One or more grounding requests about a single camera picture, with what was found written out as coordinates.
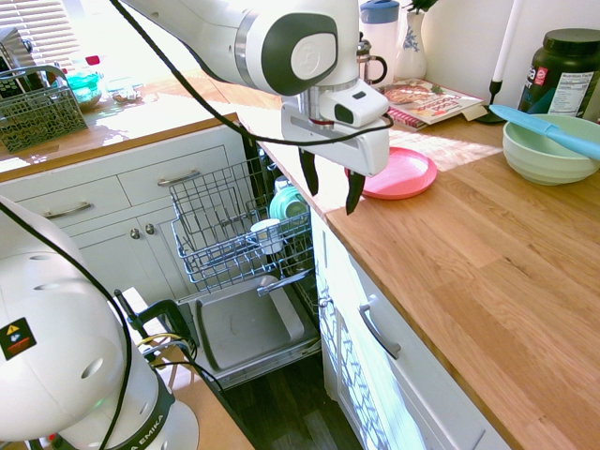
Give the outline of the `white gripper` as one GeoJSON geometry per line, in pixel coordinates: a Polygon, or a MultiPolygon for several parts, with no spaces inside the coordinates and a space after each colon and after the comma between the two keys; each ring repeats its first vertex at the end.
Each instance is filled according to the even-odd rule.
{"type": "Polygon", "coordinates": [[[355,210],[365,176],[380,173],[388,163],[389,133],[383,121],[388,108],[387,98],[370,86],[323,91],[313,103],[307,92],[283,99],[281,133],[300,148],[300,165],[312,196],[319,192],[318,155],[349,169],[345,209],[348,215],[355,210]]]}

